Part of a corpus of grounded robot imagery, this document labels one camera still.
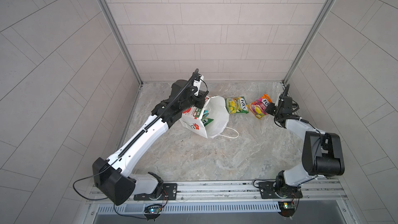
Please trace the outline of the white floral paper bag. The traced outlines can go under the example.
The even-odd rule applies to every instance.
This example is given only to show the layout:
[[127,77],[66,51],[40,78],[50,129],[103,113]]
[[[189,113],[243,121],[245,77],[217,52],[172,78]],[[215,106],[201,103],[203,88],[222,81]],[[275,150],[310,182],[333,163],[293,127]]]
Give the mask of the white floral paper bag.
[[239,133],[228,127],[229,118],[225,99],[221,96],[208,96],[205,98],[203,107],[193,106],[184,111],[180,123],[206,139],[214,139],[218,136],[236,139]]

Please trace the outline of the orange pink Fox's candy bag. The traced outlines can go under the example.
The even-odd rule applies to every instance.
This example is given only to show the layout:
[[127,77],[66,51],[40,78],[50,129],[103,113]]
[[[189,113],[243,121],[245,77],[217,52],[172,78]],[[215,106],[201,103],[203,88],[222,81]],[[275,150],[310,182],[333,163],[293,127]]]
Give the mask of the orange pink Fox's candy bag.
[[249,110],[256,118],[261,119],[267,115],[266,110],[271,103],[271,98],[267,94],[264,94],[259,99],[249,104]]

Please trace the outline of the green yellow Fox's candy bag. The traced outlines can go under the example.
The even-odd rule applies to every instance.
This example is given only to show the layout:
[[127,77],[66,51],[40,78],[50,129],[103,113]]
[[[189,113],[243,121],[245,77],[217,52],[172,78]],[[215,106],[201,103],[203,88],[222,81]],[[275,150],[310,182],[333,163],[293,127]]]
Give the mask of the green yellow Fox's candy bag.
[[226,98],[226,109],[229,114],[247,114],[249,109],[243,96]]

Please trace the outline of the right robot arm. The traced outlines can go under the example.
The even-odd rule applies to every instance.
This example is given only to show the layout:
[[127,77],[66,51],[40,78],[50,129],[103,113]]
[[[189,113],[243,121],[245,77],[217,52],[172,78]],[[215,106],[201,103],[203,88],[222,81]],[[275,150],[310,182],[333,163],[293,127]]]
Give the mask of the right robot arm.
[[338,134],[315,128],[309,121],[295,114],[298,108],[292,97],[283,93],[278,104],[271,103],[266,112],[284,129],[297,135],[303,143],[301,162],[278,173],[273,185],[280,198],[298,198],[301,185],[318,177],[333,177],[345,172],[341,139]]

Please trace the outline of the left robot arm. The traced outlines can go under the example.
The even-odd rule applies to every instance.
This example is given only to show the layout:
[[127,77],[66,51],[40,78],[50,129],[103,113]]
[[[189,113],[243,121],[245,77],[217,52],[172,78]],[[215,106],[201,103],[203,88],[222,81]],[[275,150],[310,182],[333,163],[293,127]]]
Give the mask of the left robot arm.
[[200,90],[195,79],[172,84],[169,98],[152,110],[143,126],[107,159],[97,158],[93,165],[94,185],[116,206],[130,196],[149,195],[157,199],[163,193],[163,179],[155,173],[133,174],[133,169],[154,142],[165,134],[192,107],[203,107],[208,90]]

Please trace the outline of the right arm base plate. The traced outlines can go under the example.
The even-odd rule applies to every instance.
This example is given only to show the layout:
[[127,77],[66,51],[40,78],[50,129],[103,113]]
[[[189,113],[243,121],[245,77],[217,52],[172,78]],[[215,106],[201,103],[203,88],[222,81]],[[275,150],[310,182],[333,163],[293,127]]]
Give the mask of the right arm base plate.
[[262,199],[301,199],[303,194],[299,187],[283,185],[277,187],[274,181],[260,181],[257,183]]

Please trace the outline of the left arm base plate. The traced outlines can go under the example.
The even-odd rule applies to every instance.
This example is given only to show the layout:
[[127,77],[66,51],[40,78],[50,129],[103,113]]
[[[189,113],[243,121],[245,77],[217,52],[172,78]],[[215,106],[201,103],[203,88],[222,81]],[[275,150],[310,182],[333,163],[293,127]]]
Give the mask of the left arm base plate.
[[153,194],[134,195],[134,201],[160,201],[160,200],[176,200],[177,195],[176,183],[163,183],[161,188],[157,188]]

